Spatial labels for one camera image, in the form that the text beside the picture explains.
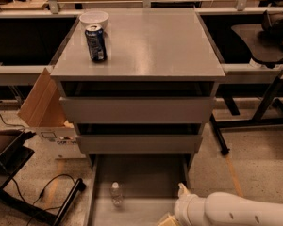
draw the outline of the black table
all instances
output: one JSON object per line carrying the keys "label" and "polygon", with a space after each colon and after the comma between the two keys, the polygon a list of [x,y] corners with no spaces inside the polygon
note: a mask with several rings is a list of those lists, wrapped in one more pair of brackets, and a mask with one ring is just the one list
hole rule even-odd
{"label": "black table", "polygon": [[[232,30],[248,46],[252,59],[256,63],[264,64],[271,69],[276,64],[283,64],[283,50],[280,47],[282,41],[269,36],[267,32],[263,31],[261,24],[238,24],[232,26]],[[283,88],[283,70],[279,72],[274,82],[265,91],[257,111],[250,120],[216,121],[214,115],[211,115],[210,121],[221,145],[222,154],[226,155],[229,152],[221,132],[223,128],[283,124],[283,117],[262,118],[270,105],[277,106],[283,112],[283,104],[279,99],[275,99],[276,94],[281,88]]]}
{"label": "black table", "polygon": [[31,205],[29,203],[13,198],[4,191],[4,187],[13,178],[13,176],[17,174],[17,172],[33,154],[33,150],[22,146],[17,150],[17,152],[15,152],[14,156],[11,157],[8,164],[6,165],[7,171],[0,167],[0,202],[20,212],[30,215],[31,217],[41,222],[47,223],[49,225],[59,225],[72,200],[74,199],[76,192],[83,191],[85,189],[86,186],[83,183],[82,179],[79,178],[76,180],[71,192],[67,196],[66,200],[64,201],[63,205],[56,215],[44,211],[41,208],[35,207],[34,205]]}

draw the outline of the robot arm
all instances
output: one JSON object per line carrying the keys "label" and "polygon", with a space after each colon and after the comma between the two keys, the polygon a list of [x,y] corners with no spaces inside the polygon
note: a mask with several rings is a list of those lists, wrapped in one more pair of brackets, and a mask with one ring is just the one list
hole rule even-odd
{"label": "robot arm", "polygon": [[223,192],[199,198],[179,186],[175,218],[181,226],[283,226],[283,204],[255,202]]}

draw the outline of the concrete floor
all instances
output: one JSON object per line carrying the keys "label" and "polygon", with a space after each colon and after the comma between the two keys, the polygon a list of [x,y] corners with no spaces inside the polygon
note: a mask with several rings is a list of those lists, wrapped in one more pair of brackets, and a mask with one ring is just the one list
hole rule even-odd
{"label": "concrete floor", "polygon": [[[251,117],[258,101],[238,100],[241,108],[239,118]],[[23,124],[16,114],[17,107],[0,106],[0,111],[7,123]],[[270,109],[268,114],[274,115],[276,112]],[[214,115],[217,120],[229,118],[222,102],[217,103]],[[0,129],[5,128],[0,119]],[[212,192],[223,191],[250,200],[283,203],[283,126],[227,129],[223,135],[230,148],[230,154],[226,157],[220,154],[210,124],[206,125],[203,143],[189,171],[192,192],[206,197]],[[39,137],[30,139],[25,146],[32,148],[35,154],[15,176],[24,198],[31,203],[37,200],[46,183],[58,174],[67,173],[75,179],[82,178],[87,189],[75,198],[61,225],[83,225],[92,177],[86,159],[57,160]],[[72,184],[67,177],[58,178],[47,187],[44,197],[36,205],[41,208],[59,206]],[[19,198],[13,182],[6,186],[6,191]],[[36,220],[27,224],[29,221],[30,217],[0,203],[0,226],[44,225]]]}

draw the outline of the aluminum can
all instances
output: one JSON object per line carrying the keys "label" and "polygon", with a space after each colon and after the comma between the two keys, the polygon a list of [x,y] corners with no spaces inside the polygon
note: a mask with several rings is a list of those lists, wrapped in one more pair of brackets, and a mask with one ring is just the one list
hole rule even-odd
{"label": "aluminum can", "polygon": [[104,29],[100,24],[91,24],[86,27],[85,36],[91,59],[94,62],[104,61],[107,58]]}

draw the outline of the open drawer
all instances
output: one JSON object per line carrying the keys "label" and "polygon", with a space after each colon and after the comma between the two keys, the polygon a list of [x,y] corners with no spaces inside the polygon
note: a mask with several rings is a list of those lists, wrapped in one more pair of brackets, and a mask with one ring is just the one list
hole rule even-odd
{"label": "open drawer", "polygon": [[83,154],[195,154],[200,124],[78,124]]}
{"label": "open drawer", "polygon": [[[188,175],[183,155],[99,155],[92,175],[88,226],[153,226],[174,213],[178,184]],[[123,203],[115,207],[109,189],[122,186]]]}

